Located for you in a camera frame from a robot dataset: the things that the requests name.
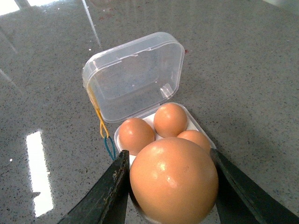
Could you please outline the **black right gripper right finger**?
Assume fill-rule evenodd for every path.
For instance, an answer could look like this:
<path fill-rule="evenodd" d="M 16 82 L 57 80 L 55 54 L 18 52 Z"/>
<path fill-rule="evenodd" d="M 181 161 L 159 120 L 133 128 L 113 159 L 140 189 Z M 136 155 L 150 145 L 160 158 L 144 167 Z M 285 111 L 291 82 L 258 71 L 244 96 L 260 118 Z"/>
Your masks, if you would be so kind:
<path fill-rule="evenodd" d="M 210 150 L 217 168 L 216 207 L 222 224 L 297 224 L 299 217 L 272 198 L 216 149 Z"/>

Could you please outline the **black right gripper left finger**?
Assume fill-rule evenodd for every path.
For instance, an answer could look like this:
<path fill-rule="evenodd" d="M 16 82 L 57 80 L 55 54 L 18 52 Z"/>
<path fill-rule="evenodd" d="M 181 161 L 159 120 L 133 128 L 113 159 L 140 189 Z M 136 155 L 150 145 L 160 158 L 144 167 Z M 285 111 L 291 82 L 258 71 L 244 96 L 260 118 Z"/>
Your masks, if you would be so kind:
<path fill-rule="evenodd" d="M 124 224 L 129 192 L 129 152 L 121 151 L 60 224 Z"/>

